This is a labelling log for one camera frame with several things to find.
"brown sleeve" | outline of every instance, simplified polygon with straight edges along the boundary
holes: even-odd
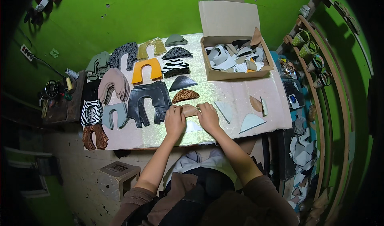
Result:
[[[299,224],[297,216],[291,205],[279,195],[276,187],[267,176],[259,176],[247,183],[243,188],[244,195],[250,198],[259,207],[274,209],[286,225]]]
[[[125,193],[120,209],[113,217],[109,226],[121,226],[124,220],[139,206],[150,202],[156,197],[154,193],[145,188],[132,188]]]

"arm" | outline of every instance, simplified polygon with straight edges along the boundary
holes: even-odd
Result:
[[[218,115],[212,104],[198,104],[197,107],[201,110],[201,113],[197,113],[201,126],[217,140],[242,185],[262,176],[252,158],[220,128]]]
[[[185,129],[185,116],[181,113],[181,106],[172,105],[166,112],[165,126],[167,135],[145,166],[134,188],[145,188],[157,193],[166,169],[169,154]]]

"cardboard box lid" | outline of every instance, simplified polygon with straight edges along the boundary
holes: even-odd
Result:
[[[201,26],[205,37],[249,36],[260,30],[256,4],[233,0],[199,1]]]

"glittery white tablecloth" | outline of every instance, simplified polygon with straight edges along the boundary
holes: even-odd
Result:
[[[260,133],[271,132],[277,129],[287,129],[292,127],[291,115],[286,99],[283,84],[280,80],[279,73],[274,65],[275,69],[267,74],[264,78],[260,79],[244,79],[228,81],[207,81],[205,74],[204,60],[202,56],[202,50],[200,46],[200,39],[203,34],[188,34],[184,35],[184,38],[188,40],[188,44],[181,45],[193,54],[193,58],[182,58],[189,64],[191,73],[187,75],[198,85],[189,87],[193,91],[200,94],[198,99],[183,101],[177,103],[177,105],[191,104],[197,105],[199,103],[209,102],[213,104],[218,111],[220,126],[231,138],[241,138],[251,135],[257,135]],[[154,57],[154,46],[147,48],[149,58]],[[165,65],[166,61],[161,59],[163,55],[158,56],[157,59],[160,62],[161,67]],[[126,61],[128,55],[124,55],[121,59],[121,71],[127,77],[128,82],[132,81],[133,71],[126,71]],[[153,81],[150,79],[151,67],[145,66],[142,70],[143,84],[150,84]],[[173,81],[177,76],[168,79],[162,79],[166,83],[169,89]],[[173,99],[174,95],[178,91],[169,93],[170,99]],[[263,117],[261,112],[255,111],[250,102],[249,95],[252,95],[256,99],[260,99],[260,96],[266,101],[268,106],[268,115]],[[229,104],[232,107],[233,117],[230,124],[228,124],[222,114],[219,112],[214,104],[214,101],[222,101]],[[109,105],[120,103],[120,99],[113,93]],[[108,146],[106,150],[117,149],[145,149],[151,147],[160,146],[164,137],[166,136],[166,129],[164,123],[156,125],[154,123],[154,107],[152,106],[151,99],[144,99],[145,109],[151,123],[148,127],[136,128],[135,121],[129,119],[129,122],[122,129],[119,129],[117,125],[117,113],[113,114],[114,129],[110,130],[103,125],[103,129],[107,134]],[[247,113],[254,113],[259,117],[262,117],[266,123],[252,128],[244,133],[239,133],[241,124]],[[199,124],[197,116],[189,117],[187,120]],[[191,144],[198,144],[203,142],[214,142],[215,140],[204,130],[195,131],[182,134],[177,145],[186,146]]]

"cardboard box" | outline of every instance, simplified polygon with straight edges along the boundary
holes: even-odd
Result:
[[[214,70],[205,51],[206,47],[214,47],[217,44],[230,44],[239,39],[251,40],[255,27],[261,31],[256,4],[247,4],[241,0],[199,1],[199,11],[204,34],[200,44],[208,81],[260,78],[273,70],[273,59],[264,39],[259,47],[263,48],[264,59],[268,61],[268,65],[256,72],[228,73]]]

